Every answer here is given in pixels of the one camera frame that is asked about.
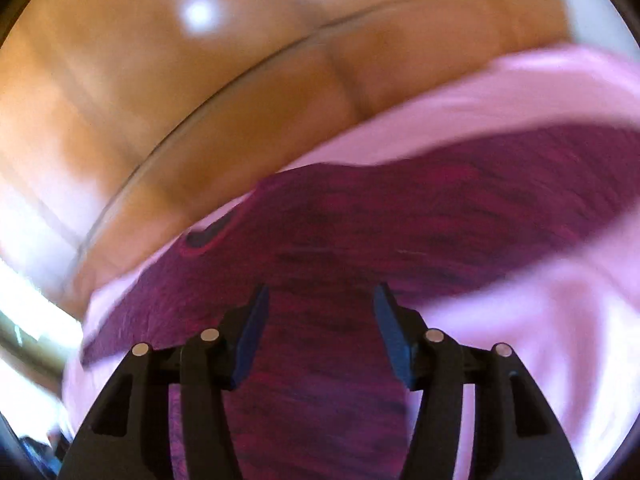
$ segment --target pink sheet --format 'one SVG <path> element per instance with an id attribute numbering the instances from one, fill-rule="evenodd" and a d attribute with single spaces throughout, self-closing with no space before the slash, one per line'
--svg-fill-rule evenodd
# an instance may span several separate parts
<path id="1" fill-rule="evenodd" d="M 639 104 L 638 67 L 594 50 L 561 46 L 496 60 L 482 73 L 361 124 L 290 168 L 315 162 L 379 164 L 460 139 L 558 121 L 638 126 Z M 197 226 L 208 225 L 243 199 Z M 640 412 L 640 367 L 634 358 L 640 354 L 638 221 L 640 205 L 580 250 L 468 296 L 438 300 L 426 319 L 463 344 L 490 348 L 500 340 L 510 342 L 558 415 L 586 479 L 608 462 Z M 84 323 L 86 339 L 168 246 L 94 294 Z M 508 308 L 514 303 L 522 308 Z M 82 370 L 77 356 L 68 362 L 63 399 L 73 428 L 121 358 L 90 370 Z M 415 397 L 408 402 L 415 406 Z M 469 416 L 463 420 L 456 478 L 464 478 L 468 464 L 469 421 Z"/>

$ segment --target maroon cloth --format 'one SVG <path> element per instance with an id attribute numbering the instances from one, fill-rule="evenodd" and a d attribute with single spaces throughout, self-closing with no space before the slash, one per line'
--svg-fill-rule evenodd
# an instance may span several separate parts
<path id="1" fill-rule="evenodd" d="M 372 314 L 375 284 L 426 304 L 572 248 L 638 197 L 639 160 L 635 131 L 565 124 L 381 166 L 276 174 L 212 243 L 193 249 L 180 238 L 149 267 L 83 363 L 139 341 L 182 344 L 265 282 L 264 339 L 249 379 L 225 399 L 245 478 L 396 478 L 404 391 Z M 184 478 L 175 394 L 172 407 Z"/>

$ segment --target purple fabric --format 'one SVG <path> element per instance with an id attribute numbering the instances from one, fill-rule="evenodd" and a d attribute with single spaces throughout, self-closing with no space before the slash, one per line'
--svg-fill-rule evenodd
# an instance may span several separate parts
<path id="1" fill-rule="evenodd" d="M 149 267 L 83 362 L 142 340 L 181 344 L 266 282 L 271 316 L 252 374 L 225 399 L 245 478 L 396 478 L 404 396 L 373 286 L 388 281 L 402 303 L 425 304 L 571 248 L 638 197 L 639 155 L 635 131 L 565 124 L 381 166 L 277 174 L 213 243 L 194 250 L 181 238 Z M 175 391 L 171 405 L 185 478 Z"/>

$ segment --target screw head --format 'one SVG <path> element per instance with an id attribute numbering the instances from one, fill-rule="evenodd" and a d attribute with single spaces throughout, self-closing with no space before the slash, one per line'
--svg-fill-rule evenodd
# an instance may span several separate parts
<path id="1" fill-rule="evenodd" d="M 149 352 L 149 345 L 146 343 L 138 343 L 131 349 L 131 353 L 136 357 L 142 357 Z"/>
<path id="2" fill-rule="evenodd" d="M 204 342 L 211 343 L 220 337 L 220 332 L 217 328 L 207 328 L 200 334 L 200 339 Z"/>
<path id="3" fill-rule="evenodd" d="M 444 334 L 437 328 L 430 328 L 425 332 L 424 338 L 432 343 L 442 343 L 444 341 Z"/>
<path id="4" fill-rule="evenodd" d="M 513 354 L 513 349 L 507 343 L 498 343 L 495 346 L 495 353 L 501 357 L 509 357 Z"/>

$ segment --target garment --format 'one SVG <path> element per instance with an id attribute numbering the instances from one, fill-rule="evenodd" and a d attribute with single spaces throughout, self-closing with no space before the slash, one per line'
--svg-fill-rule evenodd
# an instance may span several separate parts
<path id="1" fill-rule="evenodd" d="M 155 348 L 180 344 L 264 281 L 273 308 L 263 345 L 247 383 L 225 400 L 245 476 L 394 478 L 412 403 L 390 373 L 372 317 L 372 287 L 385 280 L 428 325 L 461 343 L 512 343 L 592 478 L 638 414 L 638 406 L 625 405 L 640 384 L 630 368 L 638 310 L 628 288 L 616 291 L 593 264 L 602 263 L 598 243 L 611 245 L 612 226 L 636 214 L 640 190 L 640 84 L 622 65 L 574 48 L 507 58 L 319 148 L 236 201 L 234 218 L 211 244 L 194 250 L 179 238 L 129 276 L 123 283 L 132 288 L 102 314 L 102 326 L 90 317 L 83 363 L 96 369 L 108 358 L 108 370 L 140 340 Z M 598 79 L 598 69 L 609 79 Z M 521 84 L 528 77 L 529 87 L 514 87 L 514 72 Z M 557 73 L 563 77 L 550 76 Z M 620 76 L 615 84 L 612 73 Z M 568 85 L 572 76 L 574 90 L 580 78 L 588 82 L 583 93 L 597 97 L 600 108 L 585 106 L 584 95 L 581 104 L 575 95 L 572 102 L 557 95 L 554 108 L 548 94 L 536 93 L 558 81 Z M 516 114 L 509 100 L 523 94 L 546 102 L 546 114 L 540 106 Z M 603 95 L 616 99 L 603 105 Z M 443 105 L 448 114 L 433 113 Z M 354 167 L 358 145 L 367 149 Z M 349 156 L 345 166 L 340 158 Z M 309 165 L 314 157 L 334 164 Z M 622 305 L 610 299 L 620 296 Z M 532 304 L 536 298 L 545 301 Z M 623 326 L 601 334 L 596 320 Z M 501 335 L 510 337 L 489 340 Z M 585 348 L 581 337 L 593 345 Z M 82 374 L 72 362 L 68 405 Z M 603 392 L 615 396 L 616 380 L 631 395 L 603 412 L 598 400 Z M 175 394 L 172 401 L 176 421 Z M 616 420 L 601 428 L 605 413 Z M 590 426 L 603 431 L 591 434 Z M 177 424 L 173 450 L 182 478 Z"/>

